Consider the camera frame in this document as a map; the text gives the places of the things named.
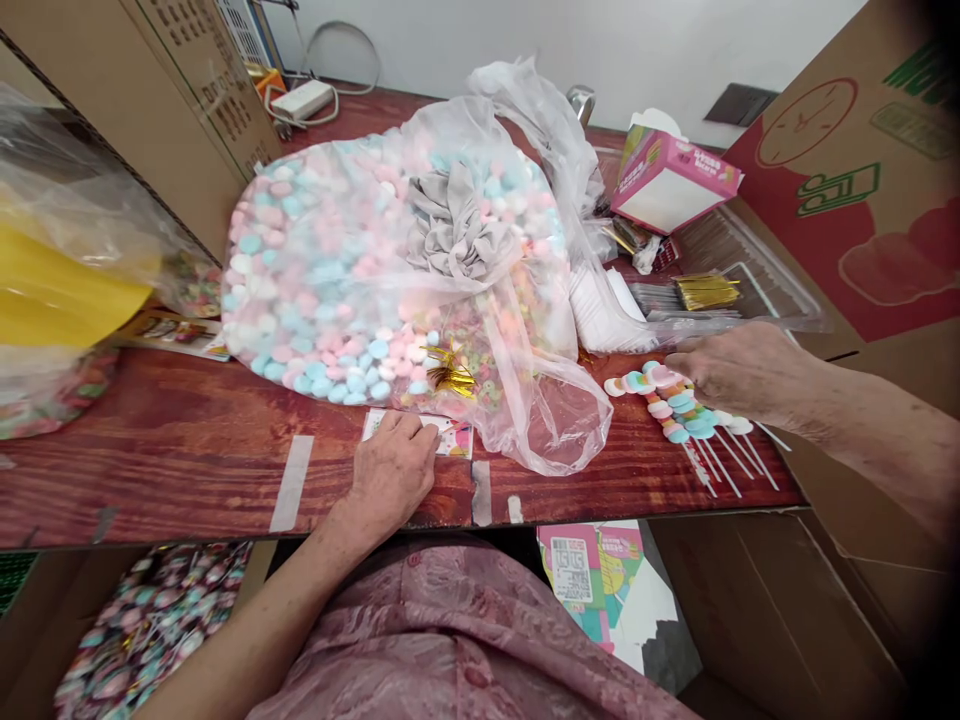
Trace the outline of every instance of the white plastic stick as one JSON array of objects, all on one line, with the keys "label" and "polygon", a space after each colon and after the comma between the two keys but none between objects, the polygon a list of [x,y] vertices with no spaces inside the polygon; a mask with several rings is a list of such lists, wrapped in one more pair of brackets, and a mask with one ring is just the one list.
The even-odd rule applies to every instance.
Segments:
[{"label": "white plastic stick", "polygon": [[727,452],[730,453],[730,457],[732,457],[734,460],[737,461],[737,465],[739,465],[740,469],[743,470],[744,473],[746,473],[747,479],[753,480],[753,473],[747,470],[747,466],[743,464],[743,461],[733,451],[733,448],[727,445],[727,441],[723,439],[723,435],[721,435],[719,432],[717,433],[717,440],[719,440],[723,444],[723,446],[727,449]]},{"label": "white plastic stick", "polygon": [[707,486],[707,489],[710,491],[710,494],[714,497],[717,496],[717,491],[713,489],[713,485],[710,484],[710,476],[707,475],[707,471],[703,469],[703,465],[693,456],[693,452],[690,450],[690,443],[685,442],[681,443],[683,446],[683,451],[687,454],[687,457],[690,459],[690,464],[693,465],[693,471],[696,473],[697,478],[700,480],[700,483]]},{"label": "white plastic stick", "polygon": [[704,440],[703,444],[707,446],[707,450],[709,450],[710,454],[713,455],[713,459],[717,461],[717,465],[720,467],[720,472],[723,473],[723,476],[727,479],[727,482],[730,483],[730,487],[733,488],[733,491],[737,494],[737,497],[742,498],[743,495],[740,494],[740,488],[737,487],[737,484],[733,481],[733,478],[730,477],[730,473],[727,472],[727,469],[723,466],[723,463],[720,462],[720,458],[717,457],[717,453],[710,444],[710,441]]},{"label": "white plastic stick", "polygon": [[743,453],[743,456],[753,465],[753,469],[757,471],[759,475],[763,475],[763,470],[757,465],[757,461],[753,459],[753,455],[747,452],[746,448],[740,444],[740,441],[737,439],[737,436],[730,432],[727,428],[724,428],[727,431],[727,435],[730,436],[730,439],[733,440],[734,444],[739,448],[740,452]]},{"label": "white plastic stick", "polygon": [[760,463],[760,467],[763,468],[763,474],[767,476],[767,480],[769,480],[770,484],[773,485],[773,489],[779,492],[780,488],[777,485],[777,481],[773,479],[773,475],[771,475],[770,471],[767,470],[767,466],[763,464],[763,460],[760,459],[760,454],[757,452],[757,449],[753,446],[753,443],[750,442],[750,437],[748,435],[744,435],[743,439],[747,441],[747,445],[750,447],[751,452],[753,452],[753,456],[757,459],[757,462]]},{"label": "white plastic stick", "polygon": [[707,461],[707,467],[710,468],[710,474],[713,475],[713,479],[716,480],[716,481],[719,483],[719,482],[720,482],[720,474],[719,474],[716,470],[714,470],[714,468],[713,468],[713,463],[710,462],[710,456],[707,455],[706,452],[704,452],[704,450],[703,450],[703,445],[701,444],[701,441],[700,441],[700,440],[697,440],[696,438],[694,438],[693,441],[697,444],[697,452],[700,453],[700,457],[702,457],[704,460]]},{"label": "white plastic stick", "polygon": [[758,422],[754,422],[753,424],[756,425],[757,427],[759,427],[761,430],[763,430],[763,431],[769,436],[769,438],[770,438],[771,440],[773,440],[777,445],[779,445],[780,447],[782,447],[784,450],[786,450],[787,452],[793,452],[793,448],[790,447],[789,445],[787,445],[783,440],[781,440],[780,438],[778,438],[778,437],[777,437],[776,435],[774,435],[772,432],[770,432],[769,428],[767,428],[766,425],[764,425],[763,423],[758,423]]}]

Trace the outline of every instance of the wooden table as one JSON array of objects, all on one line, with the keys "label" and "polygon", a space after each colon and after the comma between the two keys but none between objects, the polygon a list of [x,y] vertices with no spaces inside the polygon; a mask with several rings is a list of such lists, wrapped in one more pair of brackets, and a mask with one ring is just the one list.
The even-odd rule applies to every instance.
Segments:
[{"label": "wooden table", "polygon": [[[390,91],[344,97],[337,121],[298,134],[291,146],[380,133],[430,102]],[[513,130],[515,142],[529,151]],[[623,141],[609,131],[590,137],[606,147]],[[658,356],[595,358],[587,367],[602,382],[648,357]],[[473,463],[438,459],[436,485],[411,527],[475,526],[474,503],[489,503],[492,523],[507,524],[513,495],[523,521],[535,524],[804,504],[766,438],[754,433],[753,442],[779,491],[766,479],[748,480],[726,458],[743,497],[724,483],[713,498],[683,451],[664,440],[642,400],[613,402],[606,447],[582,473],[536,475],[478,441]],[[0,471],[0,548],[266,537],[295,435],[315,437],[290,532],[307,533],[349,487],[366,412],[298,395],[237,362],[127,350],[110,389],[84,416],[57,433],[0,445],[14,464]],[[473,479],[475,471],[487,470],[489,496]]]}]

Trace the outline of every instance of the tape strip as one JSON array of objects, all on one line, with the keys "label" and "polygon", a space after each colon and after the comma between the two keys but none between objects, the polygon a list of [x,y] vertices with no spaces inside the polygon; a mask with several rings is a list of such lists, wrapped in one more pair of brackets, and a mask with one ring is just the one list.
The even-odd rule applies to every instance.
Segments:
[{"label": "tape strip", "polygon": [[303,483],[307,479],[310,454],[313,452],[313,435],[294,435],[290,441],[287,464],[283,468],[283,479],[277,492],[277,504],[273,508],[270,532],[293,530],[300,512],[300,495]]},{"label": "tape strip", "polygon": [[470,502],[473,522],[480,527],[486,527],[493,522],[493,510],[490,504],[490,463],[487,460],[474,460],[470,468],[470,477],[474,485],[473,500]]},{"label": "tape strip", "polygon": [[520,506],[519,495],[511,495],[507,498],[507,512],[510,513],[510,522],[514,525],[523,522],[523,508]]}]

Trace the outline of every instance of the paper card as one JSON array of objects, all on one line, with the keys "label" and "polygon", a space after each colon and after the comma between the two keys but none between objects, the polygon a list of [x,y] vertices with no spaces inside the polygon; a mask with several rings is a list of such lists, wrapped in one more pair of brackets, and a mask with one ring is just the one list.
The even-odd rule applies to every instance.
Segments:
[{"label": "paper card", "polygon": [[[363,423],[363,437],[366,440],[371,437],[380,427],[380,421],[386,414],[383,408],[373,408],[367,413],[367,418]],[[439,415],[421,415],[421,424],[436,425],[440,431],[440,447],[437,448],[437,455],[443,457],[462,457],[467,460],[473,459],[473,426],[464,423],[457,423],[450,418]]]}]

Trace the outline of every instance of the gray fabric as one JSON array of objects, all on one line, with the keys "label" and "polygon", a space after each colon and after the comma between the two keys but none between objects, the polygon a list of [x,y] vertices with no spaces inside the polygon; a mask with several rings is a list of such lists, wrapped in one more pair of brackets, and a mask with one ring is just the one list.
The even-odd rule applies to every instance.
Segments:
[{"label": "gray fabric", "polygon": [[408,200],[421,211],[410,229],[407,262],[453,278],[492,282],[520,257],[518,239],[506,223],[480,219],[473,175],[462,162],[450,174],[411,178]]}]

